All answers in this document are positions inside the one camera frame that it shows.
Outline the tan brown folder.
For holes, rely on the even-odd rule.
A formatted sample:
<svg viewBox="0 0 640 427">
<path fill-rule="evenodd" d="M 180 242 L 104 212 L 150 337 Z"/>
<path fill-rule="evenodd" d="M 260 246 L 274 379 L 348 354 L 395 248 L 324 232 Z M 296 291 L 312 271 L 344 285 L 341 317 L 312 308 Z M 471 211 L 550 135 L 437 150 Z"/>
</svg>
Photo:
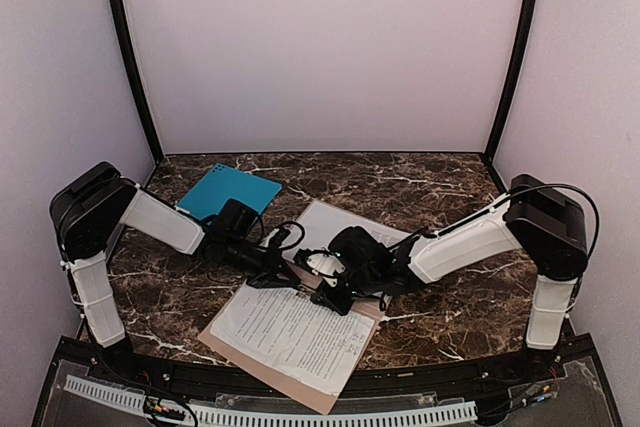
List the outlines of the tan brown folder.
<svg viewBox="0 0 640 427">
<path fill-rule="evenodd" d="M 323 415 L 343 391 L 383 317 L 359 299 L 341 316 L 311 302 L 320 280 L 296 268 L 300 289 L 241 285 L 198 339 L 269 387 Z"/>
</svg>

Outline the printed paper sheet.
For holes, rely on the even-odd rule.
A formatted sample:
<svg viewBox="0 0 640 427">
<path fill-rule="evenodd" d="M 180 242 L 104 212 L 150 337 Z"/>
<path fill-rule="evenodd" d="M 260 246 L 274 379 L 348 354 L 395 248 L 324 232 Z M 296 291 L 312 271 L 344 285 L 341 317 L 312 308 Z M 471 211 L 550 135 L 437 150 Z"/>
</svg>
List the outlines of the printed paper sheet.
<svg viewBox="0 0 640 427">
<path fill-rule="evenodd" d="M 299 244 L 303 249 L 327 248 L 331 240 L 347 227 L 362 227 L 385 246 L 391 246 L 407 236 L 406 232 L 317 200 L 304 210 L 296 222 L 305 229 L 304 238 Z"/>
<path fill-rule="evenodd" d="M 376 326 L 368 315 L 341 316 L 293 288 L 244 284 L 200 338 L 218 353 L 227 346 L 321 394 L 337 396 Z"/>
</svg>

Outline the teal folder with black inside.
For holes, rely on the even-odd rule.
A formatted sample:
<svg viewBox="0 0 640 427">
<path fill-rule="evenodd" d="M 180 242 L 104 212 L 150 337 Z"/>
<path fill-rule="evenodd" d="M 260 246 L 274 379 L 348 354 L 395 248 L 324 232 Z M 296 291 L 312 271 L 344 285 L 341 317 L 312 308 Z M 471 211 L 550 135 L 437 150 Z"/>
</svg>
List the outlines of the teal folder with black inside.
<svg viewBox="0 0 640 427">
<path fill-rule="evenodd" d="M 218 163 L 187 192 L 177 207 L 203 220 L 219 214 L 229 199 L 235 199 L 263 214 L 281 189 L 282 185 L 277 182 Z"/>
</svg>

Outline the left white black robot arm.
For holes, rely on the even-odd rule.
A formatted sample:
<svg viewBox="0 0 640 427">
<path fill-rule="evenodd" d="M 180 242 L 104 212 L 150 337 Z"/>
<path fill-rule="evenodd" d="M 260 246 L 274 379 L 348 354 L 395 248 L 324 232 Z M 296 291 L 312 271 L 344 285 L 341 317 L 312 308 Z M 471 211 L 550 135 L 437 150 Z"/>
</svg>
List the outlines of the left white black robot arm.
<svg viewBox="0 0 640 427">
<path fill-rule="evenodd" d="M 281 186 L 223 164 L 215 165 L 171 204 L 103 161 L 54 195 L 49 204 L 61 264 L 91 339 L 101 348 L 126 341 L 127 332 L 108 274 L 113 237 L 130 231 L 209 264 L 240 271 L 255 288 L 295 288 L 299 276 L 285 254 L 295 247 L 292 222 L 262 239 L 263 215 Z"/>
</svg>

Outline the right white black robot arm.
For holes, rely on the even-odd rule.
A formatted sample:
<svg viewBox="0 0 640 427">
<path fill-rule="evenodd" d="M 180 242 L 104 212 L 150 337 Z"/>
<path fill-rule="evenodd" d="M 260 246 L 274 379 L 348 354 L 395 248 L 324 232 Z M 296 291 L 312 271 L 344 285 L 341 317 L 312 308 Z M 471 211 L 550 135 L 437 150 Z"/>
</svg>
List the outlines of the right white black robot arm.
<svg viewBox="0 0 640 427">
<path fill-rule="evenodd" d="M 390 297 L 518 252 L 535 268 L 523 344 L 546 354 L 559 343 L 600 229 L 598 206 L 586 191 L 521 174 L 489 204 L 439 230 L 422 228 L 384 245 L 365 228 L 347 226 L 326 247 L 300 250 L 294 262 L 319 278 L 314 302 L 345 316 L 358 299 L 374 299 L 384 310 Z"/>
</svg>

